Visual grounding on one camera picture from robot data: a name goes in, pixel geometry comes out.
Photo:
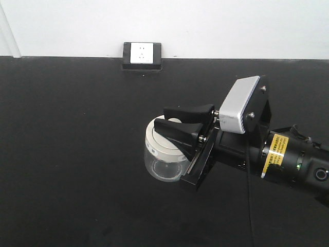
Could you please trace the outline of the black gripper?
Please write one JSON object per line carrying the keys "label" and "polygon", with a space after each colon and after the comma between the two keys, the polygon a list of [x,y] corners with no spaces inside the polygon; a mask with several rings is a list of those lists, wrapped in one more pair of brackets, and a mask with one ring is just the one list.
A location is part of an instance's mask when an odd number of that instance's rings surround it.
{"label": "black gripper", "polygon": [[[203,124],[212,120],[213,112],[213,104],[197,107],[164,107],[165,119],[156,118],[154,129],[192,161]],[[243,112],[244,134],[222,131],[218,112],[215,116],[214,130],[205,148],[190,165],[187,173],[180,177],[179,183],[186,190],[197,191],[216,162],[252,174],[261,174],[261,157],[269,136],[271,120],[268,78],[260,76]],[[171,118],[177,118],[182,123],[169,121]]]}

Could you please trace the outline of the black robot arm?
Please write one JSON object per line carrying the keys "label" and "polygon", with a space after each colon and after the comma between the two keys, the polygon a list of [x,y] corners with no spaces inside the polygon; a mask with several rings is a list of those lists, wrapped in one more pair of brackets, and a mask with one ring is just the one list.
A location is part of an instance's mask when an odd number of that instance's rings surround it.
{"label": "black robot arm", "polygon": [[189,160],[182,186],[197,190],[216,162],[304,191],[328,205],[328,146],[296,126],[271,130],[265,76],[240,78],[221,107],[166,107],[155,131]]}

